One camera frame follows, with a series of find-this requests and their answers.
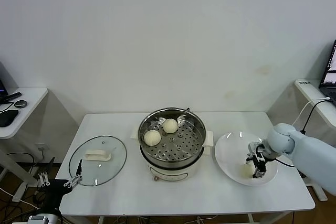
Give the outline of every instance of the glass lid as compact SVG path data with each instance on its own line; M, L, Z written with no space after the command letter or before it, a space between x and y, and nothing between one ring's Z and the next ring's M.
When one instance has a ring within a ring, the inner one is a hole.
M110 181L123 168L127 157L126 147L113 136L97 136L87 140L73 153L69 172L71 177L82 160L83 186L98 186Z

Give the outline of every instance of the white dish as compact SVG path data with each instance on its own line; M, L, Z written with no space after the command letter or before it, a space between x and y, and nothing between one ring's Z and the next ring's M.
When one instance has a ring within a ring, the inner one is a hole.
M278 163L266 164L263 178L246 178L241 167L245 164L248 154L248 143L262 140L247 132L229 132L221 136L215 146L215 157L220 168L234 181L247 186L261 186L271 182L278 173Z

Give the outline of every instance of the black device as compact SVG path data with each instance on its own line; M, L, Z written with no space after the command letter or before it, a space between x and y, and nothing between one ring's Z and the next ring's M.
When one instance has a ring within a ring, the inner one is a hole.
M18 114L18 110L6 110L0 113L0 127L9 126Z
M27 107L28 102L25 100L18 100L14 103L14 107L18 108L18 109L23 109L25 107Z
M20 97L22 94L20 92L16 92L14 94L7 95L5 97L0 97L0 104L7 104L10 100Z
M330 97L334 105L336 105L336 40L331 50L327 66L320 82L320 91Z
M5 86L3 85L2 81L0 80L0 97L5 97L6 95L8 95L8 92L5 89Z

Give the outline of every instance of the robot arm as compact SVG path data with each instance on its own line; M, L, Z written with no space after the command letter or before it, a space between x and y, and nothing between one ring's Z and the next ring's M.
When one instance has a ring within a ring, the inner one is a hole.
M269 162L284 155L292 160L299 171L336 195L336 148L317 138L307 137L284 123L274 126L267 139L258 145L261 147L255 147L256 143L249 144L250 153L247 158L247 161L254 161L255 175L258 174L259 167L263 169L265 165L262 160L256 160L256 156L262 156L265 162Z

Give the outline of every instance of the laptop screen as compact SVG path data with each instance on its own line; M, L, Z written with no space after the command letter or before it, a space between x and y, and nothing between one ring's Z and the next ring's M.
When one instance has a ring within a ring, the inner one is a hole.
M329 57L329 61L327 67L325 68L325 72L323 78L321 80L321 85L326 84L328 86L335 85L336 87L336 40L334 42L331 55Z

